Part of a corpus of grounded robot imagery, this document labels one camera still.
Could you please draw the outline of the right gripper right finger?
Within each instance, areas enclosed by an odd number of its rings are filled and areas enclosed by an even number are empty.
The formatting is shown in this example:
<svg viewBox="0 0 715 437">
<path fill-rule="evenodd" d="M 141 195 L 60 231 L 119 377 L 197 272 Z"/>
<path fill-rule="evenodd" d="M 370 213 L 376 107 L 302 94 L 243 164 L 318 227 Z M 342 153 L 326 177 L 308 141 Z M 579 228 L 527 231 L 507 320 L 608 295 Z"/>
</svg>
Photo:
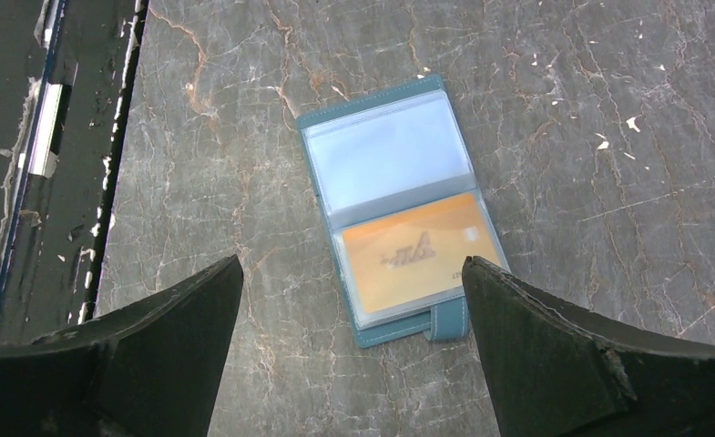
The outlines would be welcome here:
<svg viewBox="0 0 715 437">
<path fill-rule="evenodd" d="M 715 436 L 715 345 L 641 330 L 492 262 L 462 269 L 504 436 Z"/>
</svg>

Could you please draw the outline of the blue card holder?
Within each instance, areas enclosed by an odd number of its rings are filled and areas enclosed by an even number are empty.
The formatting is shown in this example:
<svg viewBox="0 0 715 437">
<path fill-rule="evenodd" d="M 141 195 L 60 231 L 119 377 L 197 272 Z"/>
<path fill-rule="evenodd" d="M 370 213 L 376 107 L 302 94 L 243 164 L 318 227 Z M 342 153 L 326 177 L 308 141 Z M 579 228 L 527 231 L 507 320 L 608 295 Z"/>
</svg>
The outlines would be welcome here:
<svg viewBox="0 0 715 437">
<path fill-rule="evenodd" d="M 465 192 L 477 193 L 499 242 L 464 138 L 437 74 L 301 115 L 296 120 L 355 342 L 369 348 L 423 334 L 463 338 L 469 312 L 456 299 L 369 326 L 358 323 L 338 241 L 352 226 Z"/>
</svg>

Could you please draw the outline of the gold credit card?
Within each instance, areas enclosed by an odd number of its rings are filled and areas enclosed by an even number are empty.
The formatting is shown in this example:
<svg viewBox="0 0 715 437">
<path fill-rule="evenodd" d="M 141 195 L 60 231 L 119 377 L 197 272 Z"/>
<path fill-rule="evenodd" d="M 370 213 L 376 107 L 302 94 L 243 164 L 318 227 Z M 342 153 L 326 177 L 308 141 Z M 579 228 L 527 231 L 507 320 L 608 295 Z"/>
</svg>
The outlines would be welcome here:
<svg viewBox="0 0 715 437">
<path fill-rule="evenodd" d="M 468 256 L 504 256 L 474 191 L 345 229 L 338 239 L 361 326 L 461 296 Z"/>
</svg>

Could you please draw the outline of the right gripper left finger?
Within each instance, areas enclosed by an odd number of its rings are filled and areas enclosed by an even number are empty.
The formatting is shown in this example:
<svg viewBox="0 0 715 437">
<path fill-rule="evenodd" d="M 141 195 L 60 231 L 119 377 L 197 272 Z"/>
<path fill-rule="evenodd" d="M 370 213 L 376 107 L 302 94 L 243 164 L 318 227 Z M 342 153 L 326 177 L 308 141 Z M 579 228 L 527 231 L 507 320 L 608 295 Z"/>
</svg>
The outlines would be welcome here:
<svg viewBox="0 0 715 437">
<path fill-rule="evenodd" d="M 204 436 L 243 287 L 235 256 L 99 318 L 0 346 L 0 436 Z"/>
</svg>

